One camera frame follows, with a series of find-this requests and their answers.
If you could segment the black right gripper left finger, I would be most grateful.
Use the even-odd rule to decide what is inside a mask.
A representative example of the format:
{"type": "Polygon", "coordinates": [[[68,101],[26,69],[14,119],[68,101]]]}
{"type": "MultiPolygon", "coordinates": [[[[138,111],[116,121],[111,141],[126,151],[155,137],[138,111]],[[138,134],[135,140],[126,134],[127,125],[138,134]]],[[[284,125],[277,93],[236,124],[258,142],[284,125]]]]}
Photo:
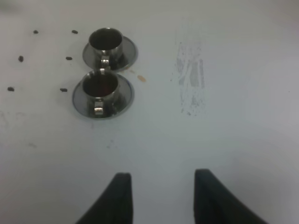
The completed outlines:
{"type": "Polygon", "coordinates": [[[78,224],[132,224],[134,218],[132,179],[117,173],[78,224]]]}

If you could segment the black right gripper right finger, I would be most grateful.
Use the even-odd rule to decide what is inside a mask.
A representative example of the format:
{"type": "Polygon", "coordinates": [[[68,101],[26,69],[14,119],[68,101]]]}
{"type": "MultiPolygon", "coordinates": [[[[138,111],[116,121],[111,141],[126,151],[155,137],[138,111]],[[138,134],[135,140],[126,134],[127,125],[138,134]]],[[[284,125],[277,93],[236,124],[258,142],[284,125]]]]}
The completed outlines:
{"type": "Polygon", "coordinates": [[[264,224],[208,169],[194,176],[193,213],[196,224],[264,224]]]}

